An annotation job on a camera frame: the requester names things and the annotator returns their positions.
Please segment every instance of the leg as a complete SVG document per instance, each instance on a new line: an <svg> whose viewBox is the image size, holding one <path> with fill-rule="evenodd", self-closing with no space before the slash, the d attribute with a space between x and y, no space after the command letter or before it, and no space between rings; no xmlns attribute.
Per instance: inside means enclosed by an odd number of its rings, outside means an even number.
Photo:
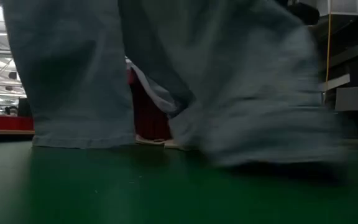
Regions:
<svg viewBox="0 0 358 224"><path fill-rule="evenodd" d="M36 146L104 148L134 142L116 0L5 0Z"/></svg>
<svg viewBox="0 0 358 224"><path fill-rule="evenodd" d="M179 144L224 166L342 161L313 41L275 1L121 0L120 10L128 56L169 92L191 93L170 121Z"/></svg>

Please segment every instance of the floor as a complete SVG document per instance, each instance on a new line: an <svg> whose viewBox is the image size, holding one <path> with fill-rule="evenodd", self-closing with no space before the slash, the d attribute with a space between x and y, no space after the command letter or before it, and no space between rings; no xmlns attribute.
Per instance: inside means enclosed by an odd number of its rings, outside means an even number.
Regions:
<svg viewBox="0 0 358 224"><path fill-rule="evenodd" d="M0 143L0 223L358 223L358 152L349 181L234 175L194 152Z"/></svg>

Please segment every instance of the pant leg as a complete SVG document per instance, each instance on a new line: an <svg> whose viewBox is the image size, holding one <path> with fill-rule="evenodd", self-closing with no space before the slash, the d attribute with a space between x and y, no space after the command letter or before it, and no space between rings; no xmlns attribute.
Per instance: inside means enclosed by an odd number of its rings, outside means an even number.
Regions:
<svg viewBox="0 0 358 224"><path fill-rule="evenodd" d="M116 0L4 0L34 145L104 148L134 142Z"/></svg>
<svg viewBox="0 0 358 224"><path fill-rule="evenodd" d="M128 57L169 92L191 93L170 120L177 143L224 166L343 160L311 36L276 2L121 0L120 10Z"/></svg>
<svg viewBox="0 0 358 224"><path fill-rule="evenodd" d="M132 69L136 72L137 78L147 95L168 117L174 117L183 110L180 102L175 101L168 90L158 85L155 81L147 78L136 65L132 65Z"/></svg>

